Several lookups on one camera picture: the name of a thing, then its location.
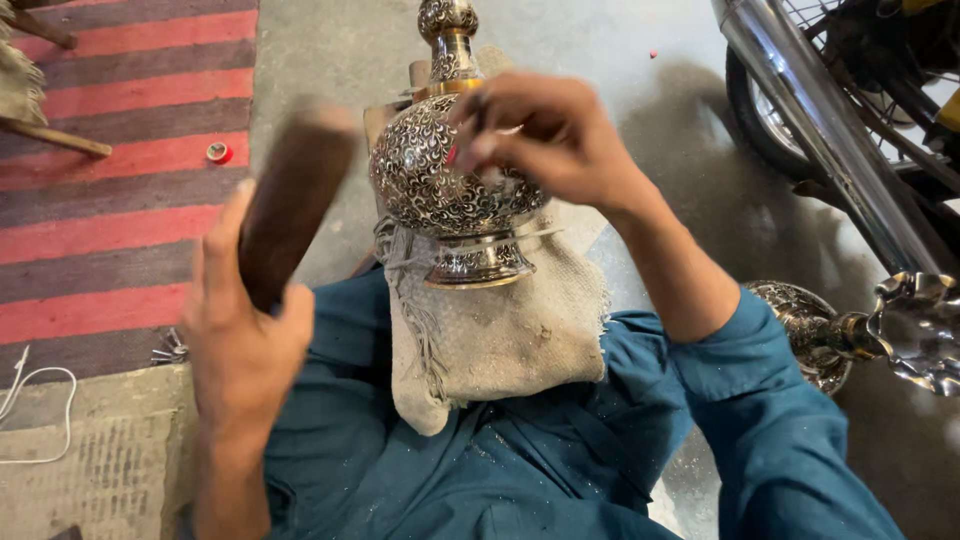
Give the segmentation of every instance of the hand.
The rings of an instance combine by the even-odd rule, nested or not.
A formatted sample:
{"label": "hand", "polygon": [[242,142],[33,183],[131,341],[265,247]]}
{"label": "hand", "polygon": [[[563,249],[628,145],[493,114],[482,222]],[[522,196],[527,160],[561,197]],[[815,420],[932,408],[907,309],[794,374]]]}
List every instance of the hand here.
{"label": "hand", "polygon": [[197,244],[181,325],[190,346],[201,436],[262,454],[313,333],[313,293],[288,286],[277,318],[257,311],[237,242],[253,194],[245,181]]}
{"label": "hand", "polygon": [[[447,119],[459,130],[461,170],[488,162],[515,167],[552,195],[600,209],[620,209],[628,193],[656,192],[596,92],[580,81],[504,73],[462,94]],[[503,133],[521,125],[516,134]]]}

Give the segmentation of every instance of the small red object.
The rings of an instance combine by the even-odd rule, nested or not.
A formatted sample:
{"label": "small red object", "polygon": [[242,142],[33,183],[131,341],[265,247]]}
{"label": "small red object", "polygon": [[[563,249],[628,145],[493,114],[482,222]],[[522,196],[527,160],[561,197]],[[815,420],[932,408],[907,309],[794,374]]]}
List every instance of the small red object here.
{"label": "small red object", "polygon": [[446,160],[444,160],[444,165],[450,165],[454,160],[457,159],[457,145],[454,144],[450,147],[450,152],[446,155]]}
{"label": "small red object", "polygon": [[214,142],[206,148],[206,158],[218,165],[223,165],[233,158],[233,149],[225,142]]}

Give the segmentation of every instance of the chrome exhaust pipe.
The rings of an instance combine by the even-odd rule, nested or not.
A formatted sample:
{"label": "chrome exhaust pipe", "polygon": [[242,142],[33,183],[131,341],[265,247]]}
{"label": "chrome exhaust pipe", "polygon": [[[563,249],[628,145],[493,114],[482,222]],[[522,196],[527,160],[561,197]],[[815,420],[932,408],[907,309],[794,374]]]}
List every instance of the chrome exhaust pipe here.
{"label": "chrome exhaust pipe", "polygon": [[727,42],[844,196],[850,218],[887,271],[955,273],[957,259],[780,0],[712,2]]}

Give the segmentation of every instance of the vase neck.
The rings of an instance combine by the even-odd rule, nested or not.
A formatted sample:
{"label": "vase neck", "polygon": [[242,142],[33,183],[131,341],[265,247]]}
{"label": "vase neck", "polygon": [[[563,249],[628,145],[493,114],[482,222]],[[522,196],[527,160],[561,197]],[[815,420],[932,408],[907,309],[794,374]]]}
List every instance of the vase neck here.
{"label": "vase neck", "polygon": [[469,36],[452,32],[441,34],[433,39],[431,46],[431,85],[458,79],[483,78],[483,73],[470,51]]}

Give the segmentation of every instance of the brass rim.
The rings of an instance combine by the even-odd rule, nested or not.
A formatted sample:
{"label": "brass rim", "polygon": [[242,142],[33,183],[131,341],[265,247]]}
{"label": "brass rim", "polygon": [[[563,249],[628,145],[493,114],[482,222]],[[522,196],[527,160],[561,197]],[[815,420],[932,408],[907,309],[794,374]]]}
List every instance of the brass rim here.
{"label": "brass rim", "polygon": [[471,88],[477,88],[483,84],[483,79],[460,79],[458,81],[444,81],[421,88],[414,94],[414,103],[423,101],[428,97],[444,94],[460,93]]}

